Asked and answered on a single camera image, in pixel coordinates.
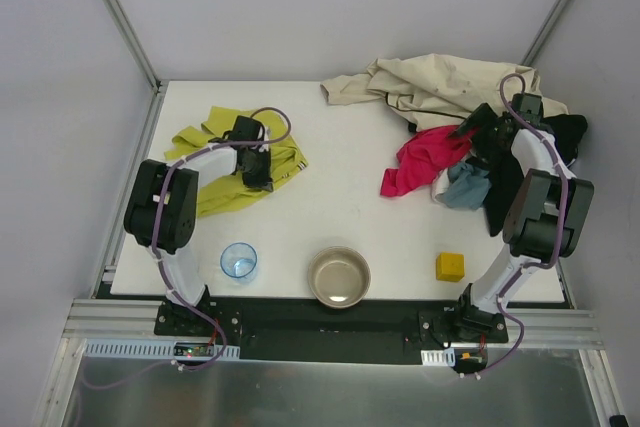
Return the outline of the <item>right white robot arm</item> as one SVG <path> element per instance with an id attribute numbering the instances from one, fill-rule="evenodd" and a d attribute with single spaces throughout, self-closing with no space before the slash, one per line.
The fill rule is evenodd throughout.
<path id="1" fill-rule="evenodd" d="M 513 105 L 513 112 L 497 115 L 483 103 L 452 134 L 469 136 L 483 160 L 510 153 L 523 175 L 503 223 L 501 251 L 447 316 L 455 341 L 507 341 L 508 302 L 535 273 L 574 252 L 594 195 L 593 184 L 577 178 L 558 152 L 540 97 L 518 94 Z"/>

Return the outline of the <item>yellow cube block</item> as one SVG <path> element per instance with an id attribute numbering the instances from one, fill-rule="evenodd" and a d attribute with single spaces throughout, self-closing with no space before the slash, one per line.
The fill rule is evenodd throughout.
<path id="1" fill-rule="evenodd" d="M 441 252 L 436 258 L 436 279 L 445 282 L 459 282 L 465 277 L 463 254 Z"/>

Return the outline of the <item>light blue cloth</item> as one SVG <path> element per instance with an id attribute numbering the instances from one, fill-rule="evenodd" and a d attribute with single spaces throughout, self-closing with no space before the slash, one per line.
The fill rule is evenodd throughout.
<path id="1" fill-rule="evenodd" d="M 449 167 L 446 178 L 449 185 L 438 199 L 451 209 L 478 210 L 491 187 L 489 172 L 468 162 L 458 162 Z"/>

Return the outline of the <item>right aluminium frame post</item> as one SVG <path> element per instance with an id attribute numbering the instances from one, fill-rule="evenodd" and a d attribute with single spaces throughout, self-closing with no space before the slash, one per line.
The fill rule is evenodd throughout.
<path id="1" fill-rule="evenodd" d="M 526 50 L 521 64 L 532 67 L 544 48 L 551 40 L 553 33 L 559 26 L 562 18 L 569 11 L 574 0 L 555 0 L 547 15 L 545 16 L 542 24 L 536 32 L 531 44 Z"/>

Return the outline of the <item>beige cloth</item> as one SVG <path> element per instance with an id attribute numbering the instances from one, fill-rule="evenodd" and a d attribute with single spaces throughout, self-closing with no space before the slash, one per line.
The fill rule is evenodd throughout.
<path id="1" fill-rule="evenodd" d="M 509 74 L 525 79 L 526 92 L 542 94 L 539 73 L 532 67 L 441 54 L 378 58 L 362 73 L 323 81 L 321 89 L 330 105 L 381 100 L 423 131 L 458 125 L 483 103 L 502 114 L 499 86 Z"/>

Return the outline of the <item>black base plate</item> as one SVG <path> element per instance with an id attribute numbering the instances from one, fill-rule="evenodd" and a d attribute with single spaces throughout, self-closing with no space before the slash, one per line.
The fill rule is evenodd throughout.
<path id="1" fill-rule="evenodd" d="M 451 301 L 363 300 L 332 309 L 316 299 L 208 297 L 196 313 L 161 302 L 154 332 L 228 343 L 243 360 L 416 365 L 456 343 L 504 344 L 503 316 L 463 324 Z"/>

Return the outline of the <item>black cloth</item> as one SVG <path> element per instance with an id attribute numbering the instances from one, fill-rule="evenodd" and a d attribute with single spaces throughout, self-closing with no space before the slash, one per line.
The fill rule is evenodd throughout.
<path id="1" fill-rule="evenodd" d="M 413 136 L 418 133 L 415 126 L 410 128 L 410 132 Z M 495 237 L 501 233 L 506 215 L 523 182 L 522 169 L 511 153 L 507 153 L 494 167 L 472 156 L 471 151 L 459 162 L 468 162 L 489 172 L 491 187 L 480 208 L 484 209 L 489 235 Z"/>

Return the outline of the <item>white cloth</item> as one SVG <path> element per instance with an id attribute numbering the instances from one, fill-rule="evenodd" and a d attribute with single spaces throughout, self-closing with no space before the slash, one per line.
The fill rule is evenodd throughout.
<path id="1" fill-rule="evenodd" d="M 441 171 L 438 177 L 431 184 L 431 199 L 437 204 L 443 204 L 441 195 L 444 194 L 450 187 L 450 180 L 448 177 L 448 170 Z"/>

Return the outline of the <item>pink red cloth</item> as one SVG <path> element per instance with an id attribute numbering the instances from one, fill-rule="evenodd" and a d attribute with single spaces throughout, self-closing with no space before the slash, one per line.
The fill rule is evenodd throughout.
<path id="1" fill-rule="evenodd" d="M 396 168 L 385 170 L 380 195 L 404 196 L 431 185 L 439 174 L 461 161 L 472 147 L 471 135 L 457 136 L 456 126 L 442 126 L 415 134 L 396 153 Z"/>

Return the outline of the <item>beige ceramic bowl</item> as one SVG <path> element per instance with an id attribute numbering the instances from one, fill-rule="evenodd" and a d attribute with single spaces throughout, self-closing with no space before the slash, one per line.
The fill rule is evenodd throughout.
<path id="1" fill-rule="evenodd" d="M 365 258 L 356 250 L 329 247 L 311 261 L 308 285 L 314 297 L 332 309 L 348 309 L 358 304 L 371 284 L 371 270 Z"/>

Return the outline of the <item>left aluminium frame post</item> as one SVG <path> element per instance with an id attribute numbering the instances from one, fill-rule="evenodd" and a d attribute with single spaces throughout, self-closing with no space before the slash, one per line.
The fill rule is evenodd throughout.
<path id="1" fill-rule="evenodd" d="M 122 3 L 120 0 L 102 1 L 147 83 L 154 92 L 159 92 L 162 88 L 162 80 L 153 68 Z"/>

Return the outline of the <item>aluminium frame post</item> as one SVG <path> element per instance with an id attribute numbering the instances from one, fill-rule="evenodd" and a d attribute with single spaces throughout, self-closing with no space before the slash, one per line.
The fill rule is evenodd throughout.
<path id="1" fill-rule="evenodd" d="M 120 0 L 102 1 L 147 83 L 154 92 L 159 92 L 162 88 L 162 80 L 153 68 L 122 3 Z"/>
<path id="2" fill-rule="evenodd" d="M 551 40 L 553 33 L 559 26 L 562 18 L 569 11 L 574 0 L 555 0 L 547 15 L 545 16 L 542 24 L 536 32 L 531 44 L 526 50 L 521 64 L 532 67 L 544 48 Z"/>

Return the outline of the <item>clear blue plastic cup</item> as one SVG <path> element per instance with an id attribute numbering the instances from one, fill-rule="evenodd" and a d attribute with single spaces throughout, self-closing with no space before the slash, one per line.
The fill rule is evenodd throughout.
<path id="1" fill-rule="evenodd" d="M 245 242 L 230 244 L 221 253 L 220 267 L 229 278 L 237 282 L 249 283 L 257 274 L 257 252 Z"/>

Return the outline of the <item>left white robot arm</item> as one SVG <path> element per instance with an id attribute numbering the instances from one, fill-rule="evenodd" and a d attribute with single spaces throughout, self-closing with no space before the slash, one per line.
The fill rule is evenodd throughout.
<path id="1" fill-rule="evenodd" d="M 222 137 L 169 165 L 145 160 L 124 214 L 124 230 L 158 266 L 166 298 L 195 311 L 208 295 L 190 247 L 197 196 L 204 186 L 230 175 L 251 191 L 273 190 L 269 129 L 254 114 L 239 116 Z"/>

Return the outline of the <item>yellow-green cloth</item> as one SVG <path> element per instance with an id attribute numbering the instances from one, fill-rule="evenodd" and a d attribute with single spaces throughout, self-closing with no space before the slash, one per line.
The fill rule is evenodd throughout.
<path id="1" fill-rule="evenodd" d="M 173 138 L 173 147 L 164 153 L 167 161 L 200 150 L 216 137 L 222 137 L 234 126 L 238 116 L 250 117 L 253 110 L 237 110 L 212 106 L 208 119 L 199 128 L 188 126 L 180 130 Z M 280 137 L 286 131 L 283 118 L 274 111 L 257 115 L 257 120 L 269 130 L 269 136 Z M 270 147 L 270 175 L 275 189 L 283 187 L 308 166 L 308 161 L 291 135 Z M 264 190 L 252 190 L 246 187 L 239 174 L 227 175 L 206 182 L 198 191 L 197 217 L 207 217 L 242 210 L 268 195 Z"/>

